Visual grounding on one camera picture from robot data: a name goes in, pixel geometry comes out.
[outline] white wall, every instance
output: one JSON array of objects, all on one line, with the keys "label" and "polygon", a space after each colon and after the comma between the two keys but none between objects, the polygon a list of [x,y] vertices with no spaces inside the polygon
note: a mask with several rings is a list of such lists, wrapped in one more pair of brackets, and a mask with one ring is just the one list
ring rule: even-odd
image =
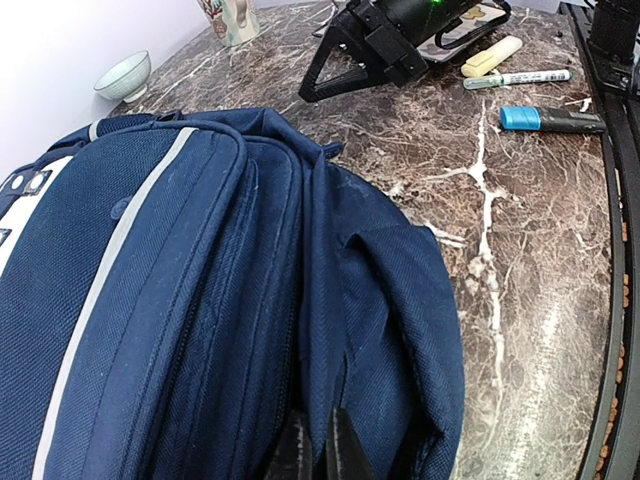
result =
[{"label": "white wall", "polygon": [[154,68],[208,25],[196,0],[0,4],[0,183],[60,137],[109,113],[95,81],[149,50]]}]

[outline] blue marker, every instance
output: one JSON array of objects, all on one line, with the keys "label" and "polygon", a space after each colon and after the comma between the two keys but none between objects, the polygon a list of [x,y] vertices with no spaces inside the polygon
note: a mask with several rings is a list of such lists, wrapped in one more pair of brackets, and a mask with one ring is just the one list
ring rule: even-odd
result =
[{"label": "blue marker", "polygon": [[558,108],[502,107],[500,122],[505,130],[527,132],[603,133],[607,129],[600,115]]}]

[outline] cable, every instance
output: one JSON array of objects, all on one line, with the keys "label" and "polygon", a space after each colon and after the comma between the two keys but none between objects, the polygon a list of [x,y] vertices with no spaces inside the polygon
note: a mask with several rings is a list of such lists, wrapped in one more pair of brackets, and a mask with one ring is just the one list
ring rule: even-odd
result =
[{"label": "cable", "polygon": [[511,5],[509,5],[505,0],[494,0],[493,3],[495,3],[497,6],[502,8],[505,14],[500,15],[498,18],[494,18],[493,20],[485,23],[481,27],[476,28],[475,30],[467,33],[466,35],[463,35],[462,37],[457,38],[446,44],[442,43],[442,36],[446,32],[440,31],[436,34],[436,38],[435,38],[436,46],[438,48],[442,48],[443,50],[453,50],[454,48],[462,47],[467,43],[476,41],[480,37],[489,33],[491,30],[498,27],[499,25],[506,23],[511,17]]}]

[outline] yellow highlighter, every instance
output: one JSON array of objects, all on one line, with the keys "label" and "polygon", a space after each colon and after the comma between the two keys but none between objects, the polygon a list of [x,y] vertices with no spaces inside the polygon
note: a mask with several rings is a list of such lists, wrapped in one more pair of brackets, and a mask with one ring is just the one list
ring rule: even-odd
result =
[{"label": "yellow highlighter", "polygon": [[522,48],[522,40],[509,35],[493,47],[474,55],[462,66],[465,77],[482,77]]}]

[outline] highlighter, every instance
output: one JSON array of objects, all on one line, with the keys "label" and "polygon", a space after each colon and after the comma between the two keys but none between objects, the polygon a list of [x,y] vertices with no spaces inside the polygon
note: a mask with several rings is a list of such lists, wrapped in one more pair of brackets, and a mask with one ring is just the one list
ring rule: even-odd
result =
[{"label": "highlighter", "polygon": [[462,66],[465,77],[482,77],[522,48],[522,40],[509,35],[494,46],[467,60]]},{"label": "highlighter", "polygon": [[604,133],[600,115],[559,108],[502,107],[500,122],[505,130],[525,132]]}]

